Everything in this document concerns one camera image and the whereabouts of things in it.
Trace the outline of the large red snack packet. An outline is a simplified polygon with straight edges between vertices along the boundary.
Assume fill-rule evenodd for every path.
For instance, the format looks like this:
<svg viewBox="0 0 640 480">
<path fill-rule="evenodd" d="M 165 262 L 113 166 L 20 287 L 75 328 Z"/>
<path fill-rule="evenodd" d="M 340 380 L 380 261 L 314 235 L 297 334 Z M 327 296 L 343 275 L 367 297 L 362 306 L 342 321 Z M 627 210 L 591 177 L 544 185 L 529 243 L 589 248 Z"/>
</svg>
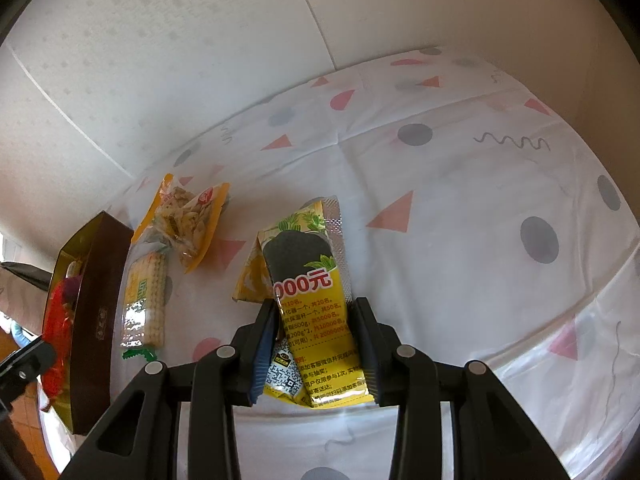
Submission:
<svg viewBox="0 0 640 480">
<path fill-rule="evenodd" d="M 66 364 L 70 358 L 74 325 L 74 304 L 78 297 L 81 276 L 63 278 L 51 292 L 43 321 L 42 338 L 54 350 L 52 366 L 42 375 L 41 383 L 48 404 L 41 408 L 47 413 L 66 383 Z"/>
</svg>

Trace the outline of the green cracker packet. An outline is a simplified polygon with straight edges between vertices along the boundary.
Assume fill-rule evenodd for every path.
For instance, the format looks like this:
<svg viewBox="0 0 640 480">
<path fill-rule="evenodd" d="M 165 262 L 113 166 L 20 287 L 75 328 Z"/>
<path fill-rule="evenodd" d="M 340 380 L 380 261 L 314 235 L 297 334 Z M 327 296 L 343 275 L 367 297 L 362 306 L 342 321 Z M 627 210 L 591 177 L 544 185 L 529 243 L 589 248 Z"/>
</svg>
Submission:
<svg viewBox="0 0 640 480">
<path fill-rule="evenodd" d="M 149 252 L 137 258 L 127 275 L 122 304 L 122 358 L 157 359 L 165 342 L 165 287 L 167 258 Z"/>
</svg>

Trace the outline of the yellow black seaweed packet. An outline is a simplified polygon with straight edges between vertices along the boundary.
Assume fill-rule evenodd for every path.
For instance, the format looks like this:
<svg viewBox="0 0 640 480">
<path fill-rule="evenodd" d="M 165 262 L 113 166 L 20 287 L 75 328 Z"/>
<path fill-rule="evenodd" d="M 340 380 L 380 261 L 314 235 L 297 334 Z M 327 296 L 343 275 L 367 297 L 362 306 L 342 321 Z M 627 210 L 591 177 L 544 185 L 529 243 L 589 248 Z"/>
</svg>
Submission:
<svg viewBox="0 0 640 480">
<path fill-rule="evenodd" d="M 277 304 L 265 394 L 314 410 L 373 400 L 347 325 L 352 285 L 335 196 L 259 231 L 232 299 Z"/>
</svg>

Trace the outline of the orange nut snack packet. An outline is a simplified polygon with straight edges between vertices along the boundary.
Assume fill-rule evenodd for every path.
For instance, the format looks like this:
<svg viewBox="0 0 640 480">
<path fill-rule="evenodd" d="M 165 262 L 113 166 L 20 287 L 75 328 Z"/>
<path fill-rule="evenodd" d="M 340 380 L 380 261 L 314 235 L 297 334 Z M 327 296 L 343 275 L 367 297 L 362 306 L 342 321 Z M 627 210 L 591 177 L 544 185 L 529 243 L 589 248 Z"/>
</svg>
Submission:
<svg viewBox="0 0 640 480">
<path fill-rule="evenodd" d="M 131 243 L 159 240 L 178 254 L 185 274 L 194 271 L 212 244 L 230 188 L 222 182 L 192 193 L 173 174 L 165 174 Z"/>
</svg>

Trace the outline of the gold metal tin box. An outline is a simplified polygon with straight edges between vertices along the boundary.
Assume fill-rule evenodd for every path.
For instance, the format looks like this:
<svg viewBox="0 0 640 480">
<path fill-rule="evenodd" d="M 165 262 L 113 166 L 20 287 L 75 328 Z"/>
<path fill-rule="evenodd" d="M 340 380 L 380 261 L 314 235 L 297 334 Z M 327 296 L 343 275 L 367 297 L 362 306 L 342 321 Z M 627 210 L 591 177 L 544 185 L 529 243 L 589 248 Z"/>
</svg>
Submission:
<svg viewBox="0 0 640 480">
<path fill-rule="evenodd" d="M 105 211 L 58 252 L 48 299 L 63 278 L 80 275 L 66 383 L 52 405 L 72 434 L 85 436 L 110 406 L 115 313 L 132 229 Z"/>
</svg>

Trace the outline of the patterned white tablecloth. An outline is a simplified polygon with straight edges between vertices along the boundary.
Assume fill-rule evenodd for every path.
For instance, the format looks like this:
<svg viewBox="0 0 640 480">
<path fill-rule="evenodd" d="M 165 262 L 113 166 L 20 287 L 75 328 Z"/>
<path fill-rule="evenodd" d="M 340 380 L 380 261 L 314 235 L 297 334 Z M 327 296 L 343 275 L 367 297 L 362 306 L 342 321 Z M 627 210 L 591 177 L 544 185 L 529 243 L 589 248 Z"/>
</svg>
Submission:
<svg viewBox="0 0 640 480">
<path fill-rule="evenodd" d="M 432 359 L 485 361 L 574 479 L 639 426 L 639 226 L 572 127 L 516 79 L 445 49 L 305 82 L 203 134 L 106 210 L 137 226 L 165 174 L 230 200 L 198 268 L 171 263 L 170 365 L 250 322 L 233 289 L 256 233 L 340 202 L 352 289 Z"/>
</svg>

